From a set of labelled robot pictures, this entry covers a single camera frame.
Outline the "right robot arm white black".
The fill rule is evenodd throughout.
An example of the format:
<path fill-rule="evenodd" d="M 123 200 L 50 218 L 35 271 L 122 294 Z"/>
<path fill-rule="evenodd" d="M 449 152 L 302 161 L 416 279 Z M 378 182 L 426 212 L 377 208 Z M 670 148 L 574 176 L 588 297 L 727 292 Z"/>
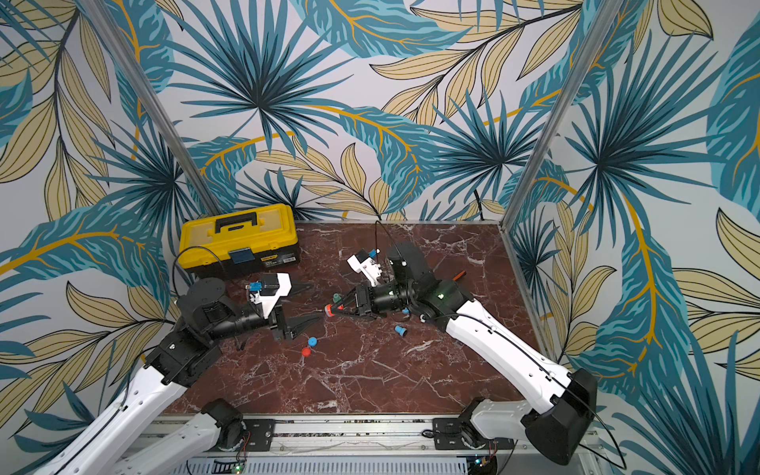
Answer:
<path fill-rule="evenodd" d="M 412 243 L 394 245 L 387 258 L 392 277 L 384 282 L 380 265 L 368 253 L 351 257 L 350 267 L 366 281 L 328 305 L 327 315 L 373 320 L 406 310 L 468 346 L 524 397 L 520 404 L 476 399 L 449 427 L 433 429 L 431 435 L 470 449 L 503 439 L 528 441 L 548 460 L 569 464 L 596 417 L 596 379 L 540 354 L 457 282 L 436 277 Z"/>

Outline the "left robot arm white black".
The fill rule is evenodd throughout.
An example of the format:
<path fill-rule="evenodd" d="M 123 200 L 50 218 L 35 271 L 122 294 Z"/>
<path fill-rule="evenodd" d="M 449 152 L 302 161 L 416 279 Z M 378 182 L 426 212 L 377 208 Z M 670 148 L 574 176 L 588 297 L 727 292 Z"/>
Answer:
<path fill-rule="evenodd" d="M 40 474 L 166 474 L 213 447 L 240 450 L 247 439 L 241 413 L 218 400 L 160 441 L 127 450 L 171 403 L 221 357 L 224 340 L 258 330 L 293 340 L 320 314 L 286 319 L 281 303 L 309 290 L 287 273 L 263 274 L 243 305 L 219 278 L 196 281 L 177 301 L 180 318 L 130 377 L 115 401 L 78 437 L 40 468 Z"/>

